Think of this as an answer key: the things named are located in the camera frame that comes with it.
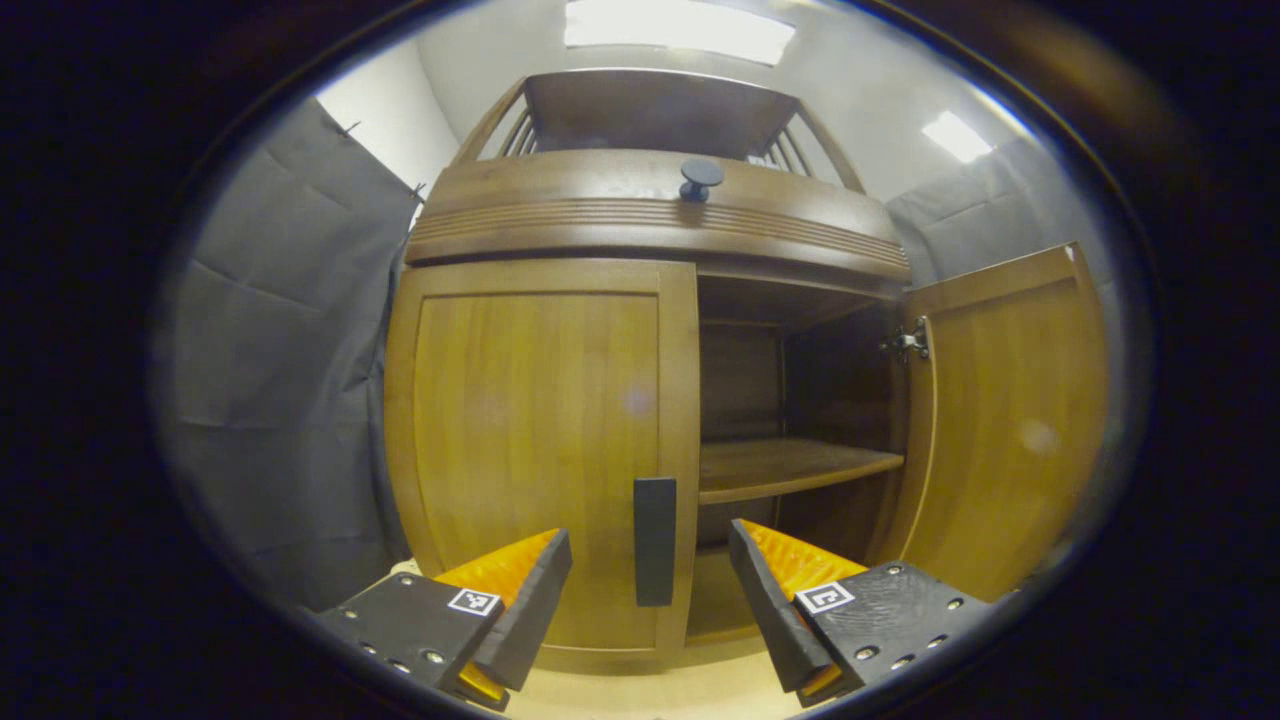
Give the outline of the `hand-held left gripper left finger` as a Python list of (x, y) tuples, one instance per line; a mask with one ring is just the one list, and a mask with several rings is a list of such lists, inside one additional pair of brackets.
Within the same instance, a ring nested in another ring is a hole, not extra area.
[(502, 712), (527, 682), (572, 565), (570, 532), (552, 528), (435, 577), (393, 571), (315, 623), (416, 688)]

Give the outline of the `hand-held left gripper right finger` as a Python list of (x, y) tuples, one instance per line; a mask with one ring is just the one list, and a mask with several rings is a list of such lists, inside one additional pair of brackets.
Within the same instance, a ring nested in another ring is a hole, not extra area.
[(781, 688), (804, 707), (904, 674), (993, 611), (909, 562), (863, 566), (745, 519), (728, 550)]

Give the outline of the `wooden cabinet door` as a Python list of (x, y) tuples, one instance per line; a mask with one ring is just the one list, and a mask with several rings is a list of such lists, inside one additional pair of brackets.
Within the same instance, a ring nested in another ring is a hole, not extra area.
[[(564, 528), (541, 664), (650, 671), (682, 653), (700, 459), (690, 263), (558, 258), (410, 268), (387, 337), (387, 461), (429, 577)], [(675, 594), (639, 607), (634, 480), (677, 483)]]
[(1039, 571), (1084, 498), (1108, 411), (1105, 323), (1076, 243), (905, 293), (905, 461), (873, 562), (991, 602)]

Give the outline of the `wooden double-door shoe cabinet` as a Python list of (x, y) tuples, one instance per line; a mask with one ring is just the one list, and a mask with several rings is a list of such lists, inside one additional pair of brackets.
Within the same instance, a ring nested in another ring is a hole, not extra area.
[[(445, 169), (577, 150), (744, 161), (872, 199), (832, 135), (800, 99), (668, 70), (524, 77), (483, 117)], [(558, 258), (690, 263), (698, 274), (700, 452), (704, 443), (804, 438), (905, 457), (905, 379), (896, 357), (879, 351), (879, 342), (900, 325), (908, 291), (1065, 243), (1082, 249), (1096, 291), (1093, 273), (1105, 263), (1082, 202), (1056, 165), (1027, 141), (876, 201), (905, 252), (904, 282), (719, 254), (589, 250), (406, 261), (407, 269)], [(746, 602), (731, 585), (733, 519), (874, 565), (868, 553), (892, 507), (901, 471), (769, 498), (698, 502), (684, 650), (736, 641), (753, 630)]]

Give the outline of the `wooden inner cabinet shelf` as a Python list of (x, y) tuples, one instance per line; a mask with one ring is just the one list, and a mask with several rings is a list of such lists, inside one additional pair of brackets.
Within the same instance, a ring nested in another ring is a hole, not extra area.
[(735, 503), (837, 486), (901, 468), (905, 457), (804, 438), (704, 443), (701, 506)]

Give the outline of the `metal door hinge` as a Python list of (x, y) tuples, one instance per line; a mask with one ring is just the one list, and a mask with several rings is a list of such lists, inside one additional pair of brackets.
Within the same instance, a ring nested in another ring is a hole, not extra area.
[(909, 364), (913, 357), (929, 360), (929, 322), (918, 316), (911, 327), (897, 325), (893, 333), (879, 342), (879, 351), (891, 354), (901, 364)]

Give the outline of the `wooden cabinet drawer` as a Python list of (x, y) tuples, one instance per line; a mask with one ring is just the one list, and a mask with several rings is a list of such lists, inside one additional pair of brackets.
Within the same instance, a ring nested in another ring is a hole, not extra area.
[(686, 156), (577, 150), (445, 169), (407, 260), (512, 252), (719, 254), (904, 282), (908, 260), (874, 199), (804, 176), (719, 160), (704, 201), (684, 199)]

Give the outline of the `black backdrop cloth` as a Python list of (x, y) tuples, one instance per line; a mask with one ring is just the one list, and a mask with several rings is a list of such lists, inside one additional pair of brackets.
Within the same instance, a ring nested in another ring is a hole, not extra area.
[[(412, 559), (387, 461), (384, 379), (410, 233), (434, 184), (417, 196), (308, 102), (215, 193), (166, 301), (156, 380), (177, 477), (232, 552), (307, 609)], [(1111, 258), (1096, 246), (1102, 445), (1064, 551), (1027, 584), (1076, 543), (1123, 387), (1129, 345), (1107, 296)]]

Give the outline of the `black round drawer knob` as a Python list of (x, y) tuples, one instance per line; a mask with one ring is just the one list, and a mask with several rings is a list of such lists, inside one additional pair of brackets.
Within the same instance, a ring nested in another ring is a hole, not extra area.
[(686, 202), (707, 202), (710, 191), (724, 182), (724, 170), (717, 161), (705, 158), (691, 158), (680, 168), (684, 183), (678, 196)]

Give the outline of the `large ceiling light panel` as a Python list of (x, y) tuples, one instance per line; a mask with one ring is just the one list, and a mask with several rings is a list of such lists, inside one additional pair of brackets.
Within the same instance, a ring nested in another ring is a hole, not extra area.
[(698, 0), (568, 0), (566, 47), (663, 47), (765, 67), (782, 59), (795, 26)]

